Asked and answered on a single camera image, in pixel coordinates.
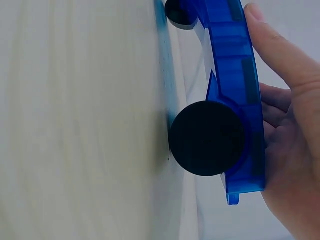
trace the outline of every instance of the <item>black round pad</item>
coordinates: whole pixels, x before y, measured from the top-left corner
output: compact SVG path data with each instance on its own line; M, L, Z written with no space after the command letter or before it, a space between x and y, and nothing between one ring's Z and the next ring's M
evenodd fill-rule
M181 9L180 0L168 0L164 7L165 15L172 25L182 30L192 30L197 22L197 16L188 14Z
M237 114L224 104L200 101L175 118L169 146L176 161L198 176L225 173L240 159L245 130Z

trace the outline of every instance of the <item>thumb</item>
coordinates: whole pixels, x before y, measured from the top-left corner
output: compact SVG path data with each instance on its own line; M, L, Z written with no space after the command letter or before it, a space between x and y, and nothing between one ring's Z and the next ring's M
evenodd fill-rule
M248 4L244 12L255 50L292 90L320 82L319 64L265 23L256 4Z
M320 65L265 23L256 4L244 12L255 50L291 88L295 118L313 157L320 160Z

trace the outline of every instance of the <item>blue plastic tool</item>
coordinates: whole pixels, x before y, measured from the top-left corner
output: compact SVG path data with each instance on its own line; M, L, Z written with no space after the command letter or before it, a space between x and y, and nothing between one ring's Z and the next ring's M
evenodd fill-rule
M174 158L199 176L221 174L227 203L265 188L265 137L259 80L240 0L168 0L165 13L177 28L197 24L204 52L214 61L206 99L187 106L169 130Z

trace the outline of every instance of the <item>white surface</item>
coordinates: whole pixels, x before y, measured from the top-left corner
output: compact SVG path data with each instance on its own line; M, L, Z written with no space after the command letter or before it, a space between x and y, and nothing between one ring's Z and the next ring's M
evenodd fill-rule
M152 0L0 3L1 240L196 239L158 30Z
M258 3L266 20L284 37L320 60L318 0L242 0ZM184 73L187 102L205 99L207 83L201 44L194 31L176 30ZM256 55L259 80L287 88ZM290 240L292 237L270 213L260 193L243 194L238 206L227 206L225 190L217 177L197 177L199 235L202 240Z

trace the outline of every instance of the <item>translucent blue plastic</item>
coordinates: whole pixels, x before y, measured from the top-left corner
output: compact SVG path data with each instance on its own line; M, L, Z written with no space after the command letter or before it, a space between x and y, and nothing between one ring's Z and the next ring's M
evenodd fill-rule
M209 31L197 32L205 68L211 69L206 100L227 105L240 117L246 134L245 150L238 163L221 175L229 205L240 194L265 188L265 140L259 80L253 46L240 0L180 0L190 21L200 21Z

